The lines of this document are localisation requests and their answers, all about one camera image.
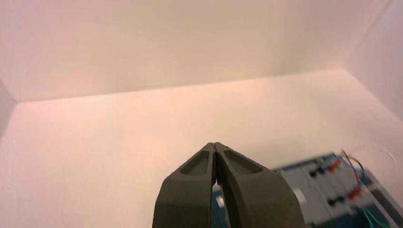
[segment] white floor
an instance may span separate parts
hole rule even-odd
[[[0,227],[151,227],[164,178],[215,141],[268,168],[344,148],[403,204],[402,133],[343,70],[21,103]]]

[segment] red connector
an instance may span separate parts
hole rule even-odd
[[[341,161],[337,160],[335,163],[333,163],[333,165],[329,166],[327,170],[329,170],[329,172],[331,173],[334,173],[336,168],[338,168],[339,166],[341,166]]]

